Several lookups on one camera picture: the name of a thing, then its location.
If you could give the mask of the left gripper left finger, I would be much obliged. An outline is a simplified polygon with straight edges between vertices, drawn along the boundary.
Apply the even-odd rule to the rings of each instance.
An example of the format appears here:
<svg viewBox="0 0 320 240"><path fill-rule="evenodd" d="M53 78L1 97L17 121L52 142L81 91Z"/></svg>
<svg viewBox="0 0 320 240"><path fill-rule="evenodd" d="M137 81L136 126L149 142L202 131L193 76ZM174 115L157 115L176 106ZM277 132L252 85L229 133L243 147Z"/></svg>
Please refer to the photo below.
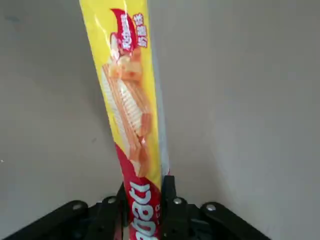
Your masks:
<svg viewBox="0 0 320 240"><path fill-rule="evenodd" d="M89 206L72 200L7 236L6 240L122 240L128 207L122 184L116 195Z"/></svg>

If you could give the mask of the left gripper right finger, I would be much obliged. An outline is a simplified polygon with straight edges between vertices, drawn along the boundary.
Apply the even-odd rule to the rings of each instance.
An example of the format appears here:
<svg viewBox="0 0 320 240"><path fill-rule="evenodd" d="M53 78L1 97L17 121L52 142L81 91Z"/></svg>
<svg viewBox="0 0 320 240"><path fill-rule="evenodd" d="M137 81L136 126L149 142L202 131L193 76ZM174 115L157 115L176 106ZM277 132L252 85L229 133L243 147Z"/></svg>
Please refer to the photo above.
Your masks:
<svg viewBox="0 0 320 240"><path fill-rule="evenodd" d="M265 234L224 205L209 201L197 207L177 195L175 177L162 184L162 240L268 240Z"/></svg>

